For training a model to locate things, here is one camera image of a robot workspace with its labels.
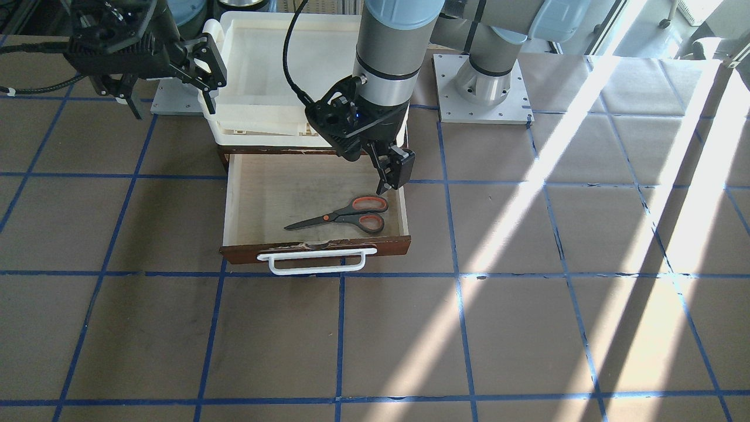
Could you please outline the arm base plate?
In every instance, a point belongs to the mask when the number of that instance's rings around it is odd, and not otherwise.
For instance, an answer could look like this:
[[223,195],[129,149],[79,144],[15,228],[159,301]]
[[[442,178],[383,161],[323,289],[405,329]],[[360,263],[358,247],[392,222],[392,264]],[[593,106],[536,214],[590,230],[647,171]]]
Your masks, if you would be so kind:
[[156,115],[192,115],[201,117],[199,90],[179,79],[160,79],[151,112]]
[[531,125],[532,107],[520,65],[500,77],[479,73],[467,55],[434,54],[440,120]]

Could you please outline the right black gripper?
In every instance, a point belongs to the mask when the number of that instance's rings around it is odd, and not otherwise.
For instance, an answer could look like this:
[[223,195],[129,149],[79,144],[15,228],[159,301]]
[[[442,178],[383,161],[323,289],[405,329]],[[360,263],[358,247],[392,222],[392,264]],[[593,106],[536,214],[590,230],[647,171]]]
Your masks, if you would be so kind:
[[199,89],[210,114],[216,113],[211,92],[227,85],[227,68],[209,33],[183,40],[166,1],[150,1],[149,16],[143,38],[149,39],[146,63],[138,75],[142,79],[177,77]]

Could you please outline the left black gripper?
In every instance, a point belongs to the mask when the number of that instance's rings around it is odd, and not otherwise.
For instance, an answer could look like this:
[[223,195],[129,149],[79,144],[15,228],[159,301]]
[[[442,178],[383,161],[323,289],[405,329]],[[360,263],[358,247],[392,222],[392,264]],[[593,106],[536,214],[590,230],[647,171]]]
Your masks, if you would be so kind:
[[397,106],[382,106],[367,100],[356,100],[349,107],[354,130],[367,126],[349,139],[349,150],[359,151],[365,146],[379,176],[377,195],[399,189],[411,179],[415,153],[396,145],[396,137],[404,122],[409,101]]

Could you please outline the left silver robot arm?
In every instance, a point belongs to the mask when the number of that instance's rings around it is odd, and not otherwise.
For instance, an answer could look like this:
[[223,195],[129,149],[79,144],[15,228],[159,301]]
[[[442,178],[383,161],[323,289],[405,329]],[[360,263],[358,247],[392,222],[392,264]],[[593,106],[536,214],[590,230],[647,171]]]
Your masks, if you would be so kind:
[[467,58],[448,83],[467,106],[494,110],[512,90],[512,70],[528,38],[564,42],[584,19],[589,1],[366,1],[353,75],[362,85],[354,116],[373,122],[358,136],[380,181],[377,194],[410,179],[415,155],[397,133],[416,87],[428,45]]

